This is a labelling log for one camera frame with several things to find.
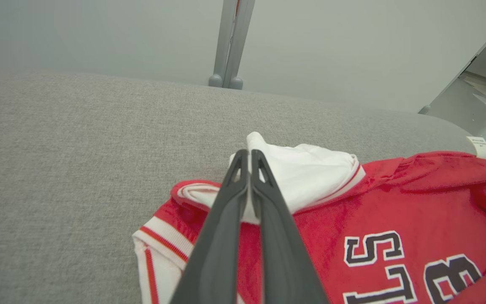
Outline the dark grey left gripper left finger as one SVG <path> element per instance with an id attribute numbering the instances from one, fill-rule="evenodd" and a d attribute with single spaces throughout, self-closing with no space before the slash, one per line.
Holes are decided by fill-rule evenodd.
<path id="1" fill-rule="evenodd" d="M 170 304 L 237 304 L 240 223 L 248 192 L 248 150 L 236 152 Z"/>

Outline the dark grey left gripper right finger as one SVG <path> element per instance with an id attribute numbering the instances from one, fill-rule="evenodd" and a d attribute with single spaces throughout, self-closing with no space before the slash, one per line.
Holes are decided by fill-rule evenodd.
<path id="1" fill-rule="evenodd" d="M 251 151 L 251 194 L 262 240 L 263 304 L 329 304 L 265 154 Z"/>

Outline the red basketball jersey white sleeves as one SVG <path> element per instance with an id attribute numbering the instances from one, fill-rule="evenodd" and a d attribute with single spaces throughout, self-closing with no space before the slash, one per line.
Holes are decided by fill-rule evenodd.
<path id="1" fill-rule="evenodd" d="M 267 158 L 328 298 L 337 304 L 486 304 L 486 148 L 360 164 L 300 144 Z"/>

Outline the grey partition post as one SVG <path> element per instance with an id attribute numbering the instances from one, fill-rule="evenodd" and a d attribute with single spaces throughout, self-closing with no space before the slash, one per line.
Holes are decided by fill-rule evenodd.
<path id="1" fill-rule="evenodd" d="M 213 75 L 208 85 L 243 89 L 238 71 L 243 55 L 255 0 L 222 0 L 222 11 Z"/>

